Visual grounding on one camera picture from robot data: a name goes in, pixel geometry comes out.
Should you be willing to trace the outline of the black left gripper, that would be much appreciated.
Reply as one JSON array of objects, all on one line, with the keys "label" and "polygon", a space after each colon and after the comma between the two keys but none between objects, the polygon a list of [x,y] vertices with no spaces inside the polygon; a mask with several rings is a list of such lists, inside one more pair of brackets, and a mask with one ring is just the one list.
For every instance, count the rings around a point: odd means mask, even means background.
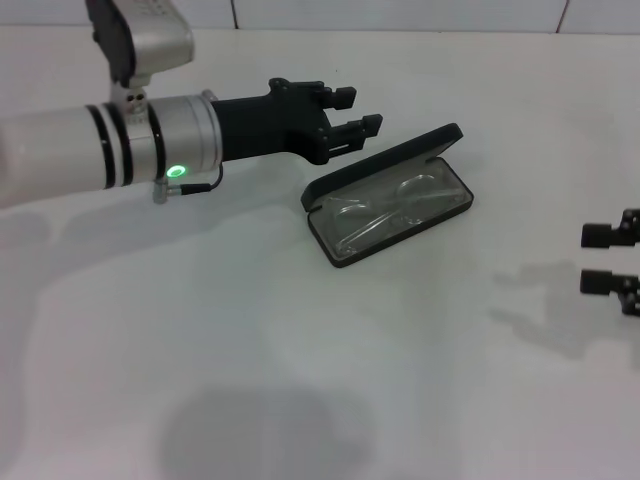
[{"label": "black left gripper", "polygon": [[335,90],[322,82],[269,81],[264,96],[212,103],[222,135],[224,162],[292,153],[313,165],[324,165],[329,153],[362,150],[382,125],[379,114],[333,126],[324,109],[351,109],[354,87]]}]

